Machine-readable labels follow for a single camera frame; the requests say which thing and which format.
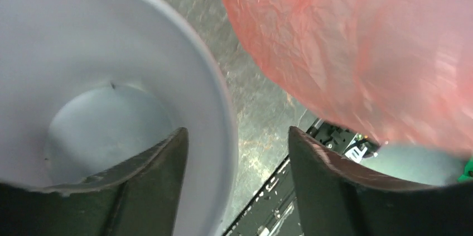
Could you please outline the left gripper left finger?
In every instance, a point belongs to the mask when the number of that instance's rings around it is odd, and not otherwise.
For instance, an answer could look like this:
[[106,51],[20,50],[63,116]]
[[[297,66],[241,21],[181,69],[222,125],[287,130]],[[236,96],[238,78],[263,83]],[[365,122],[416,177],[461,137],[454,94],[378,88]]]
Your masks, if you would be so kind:
[[189,150],[178,128],[77,184],[1,185],[2,235],[172,235]]

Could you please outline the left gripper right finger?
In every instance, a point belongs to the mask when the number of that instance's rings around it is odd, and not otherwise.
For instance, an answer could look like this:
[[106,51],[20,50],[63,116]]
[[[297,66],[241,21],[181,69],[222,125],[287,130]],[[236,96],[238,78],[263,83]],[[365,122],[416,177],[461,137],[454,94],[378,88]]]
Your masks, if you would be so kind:
[[343,158],[297,127],[288,149],[305,235],[471,235],[472,182],[431,186]]

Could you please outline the grey plastic trash bin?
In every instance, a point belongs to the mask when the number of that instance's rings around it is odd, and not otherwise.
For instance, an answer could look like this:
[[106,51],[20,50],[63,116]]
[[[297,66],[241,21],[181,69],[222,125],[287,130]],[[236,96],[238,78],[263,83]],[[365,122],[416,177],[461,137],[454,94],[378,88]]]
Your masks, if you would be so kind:
[[178,128],[172,235],[222,235],[238,168],[225,79],[163,0],[1,0],[1,185],[77,184]]

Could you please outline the red translucent trash bag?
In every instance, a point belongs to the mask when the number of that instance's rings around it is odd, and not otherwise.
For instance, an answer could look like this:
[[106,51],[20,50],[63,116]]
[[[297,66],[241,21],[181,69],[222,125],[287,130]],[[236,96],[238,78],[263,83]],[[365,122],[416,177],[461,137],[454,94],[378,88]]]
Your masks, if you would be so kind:
[[472,154],[472,0],[222,0],[261,71],[385,144]]

